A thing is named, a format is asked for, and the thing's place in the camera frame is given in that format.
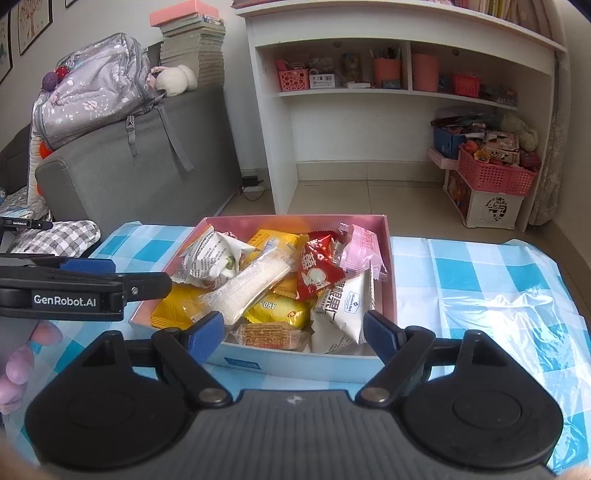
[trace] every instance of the pink snack package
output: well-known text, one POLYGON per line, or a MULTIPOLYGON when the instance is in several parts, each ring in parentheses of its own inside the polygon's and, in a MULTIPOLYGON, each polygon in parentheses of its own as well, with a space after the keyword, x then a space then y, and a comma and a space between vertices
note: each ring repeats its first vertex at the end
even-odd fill
POLYGON ((374 280, 384 280, 387 270, 379 251, 378 236, 358 225, 341 223, 343 245, 335 261, 345 271, 361 273, 371 268, 374 280))

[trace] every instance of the hand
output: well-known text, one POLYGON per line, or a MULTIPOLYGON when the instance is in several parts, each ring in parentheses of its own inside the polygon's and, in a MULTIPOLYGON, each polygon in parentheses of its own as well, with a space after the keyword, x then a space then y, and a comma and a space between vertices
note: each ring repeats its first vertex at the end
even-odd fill
MULTIPOLYGON (((60 329, 48 321, 41 321, 31 340, 44 346, 57 345, 63 336, 60 329)), ((0 413, 8 415, 22 406, 27 382, 35 365, 33 351, 28 345, 19 348, 8 359, 6 372, 0 377, 0 413)))

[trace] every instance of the person's finger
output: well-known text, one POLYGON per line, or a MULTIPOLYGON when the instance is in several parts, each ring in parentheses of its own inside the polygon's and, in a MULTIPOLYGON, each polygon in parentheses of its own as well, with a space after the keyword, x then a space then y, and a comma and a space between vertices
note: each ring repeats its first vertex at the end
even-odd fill
POLYGON ((33 351, 27 345, 14 352, 6 364, 6 376, 16 384, 23 385, 31 378, 31 372, 35 366, 33 351))
POLYGON ((591 480, 591 468, 588 466, 571 468, 557 480, 591 480))
POLYGON ((16 385, 6 375, 0 377, 0 405, 10 405, 22 399, 27 385, 16 385))
POLYGON ((47 320, 40 321, 31 335, 33 342, 43 346, 58 345, 63 338, 60 329, 47 320))

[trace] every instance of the wrapped snack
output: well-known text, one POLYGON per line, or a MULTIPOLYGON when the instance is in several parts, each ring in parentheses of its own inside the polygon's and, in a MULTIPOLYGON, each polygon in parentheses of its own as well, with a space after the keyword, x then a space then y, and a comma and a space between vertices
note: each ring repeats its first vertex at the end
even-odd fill
POLYGON ((310 305, 304 301, 268 293, 250 307, 244 316, 251 323, 286 322, 302 329, 310 321, 310 305))
POLYGON ((297 299, 308 300, 323 288, 345 277, 345 272, 334 264, 337 234, 315 232, 304 245, 298 266, 297 299))
POLYGON ((217 310, 226 325, 234 325, 253 301, 290 272, 292 264, 280 247, 263 253, 219 289, 199 298, 203 315, 217 310))
POLYGON ((300 236, 294 233, 278 232, 276 230, 259 230, 255 233, 255 236, 248 241, 248 245, 256 248, 256 251, 247 255, 242 261, 242 265, 248 265, 250 262, 258 258, 261 252, 265 252, 279 245, 283 245, 283 250, 285 251, 288 251, 288 249, 295 251, 299 239, 300 236))
POLYGON ((273 293, 277 293, 289 299, 296 299, 297 297, 297 273, 289 273, 281 280, 275 287, 273 293))
POLYGON ((332 353, 353 344, 353 340, 337 327, 327 314, 312 310, 310 318, 314 330, 310 342, 312 353, 332 353))
POLYGON ((207 290, 193 285, 173 283, 173 289, 152 312, 152 326, 155 328, 178 327, 188 329, 201 318, 199 296, 207 290))
POLYGON ((327 288, 314 307, 315 311, 327 314, 355 343, 365 343, 363 316, 374 308, 374 281, 370 270, 327 288))
POLYGON ((276 350, 295 350, 304 346, 310 339, 309 333, 285 322, 245 323, 232 334, 240 345, 276 350))
POLYGON ((181 253, 183 261, 172 279, 176 283, 215 290, 238 274, 241 256, 254 249, 230 233, 219 233, 209 226, 181 253))
POLYGON ((380 280, 385 266, 379 250, 378 236, 358 225, 343 223, 340 230, 345 238, 344 247, 336 256, 337 264, 347 272, 361 273, 371 269, 374 280, 380 280))

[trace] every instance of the red snack package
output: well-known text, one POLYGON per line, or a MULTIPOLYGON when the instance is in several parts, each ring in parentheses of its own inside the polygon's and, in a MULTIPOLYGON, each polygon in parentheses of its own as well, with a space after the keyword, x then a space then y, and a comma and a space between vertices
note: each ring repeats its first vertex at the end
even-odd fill
POLYGON ((334 262, 337 234, 313 232, 304 245, 297 274, 297 299, 307 300, 323 288, 345 278, 345 272, 334 262))

